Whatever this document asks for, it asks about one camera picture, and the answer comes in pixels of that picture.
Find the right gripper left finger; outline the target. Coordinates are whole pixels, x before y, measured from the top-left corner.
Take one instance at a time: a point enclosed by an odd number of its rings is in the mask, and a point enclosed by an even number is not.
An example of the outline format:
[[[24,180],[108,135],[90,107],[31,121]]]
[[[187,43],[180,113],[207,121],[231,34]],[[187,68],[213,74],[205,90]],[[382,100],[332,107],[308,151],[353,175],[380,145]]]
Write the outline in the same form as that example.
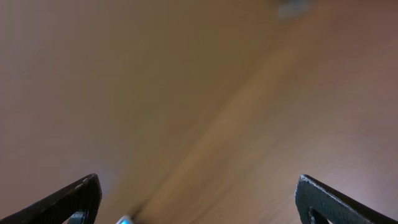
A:
[[[102,191],[97,174],[89,174],[48,197],[1,219],[1,224],[94,224]]]

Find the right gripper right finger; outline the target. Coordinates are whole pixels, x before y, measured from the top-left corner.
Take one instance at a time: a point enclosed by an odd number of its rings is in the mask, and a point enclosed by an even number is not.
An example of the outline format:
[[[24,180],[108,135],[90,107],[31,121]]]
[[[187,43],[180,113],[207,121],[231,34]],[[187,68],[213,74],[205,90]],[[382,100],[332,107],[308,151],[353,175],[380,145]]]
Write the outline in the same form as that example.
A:
[[[295,204],[302,223],[397,224],[391,219],[309,175],[299,177]]]

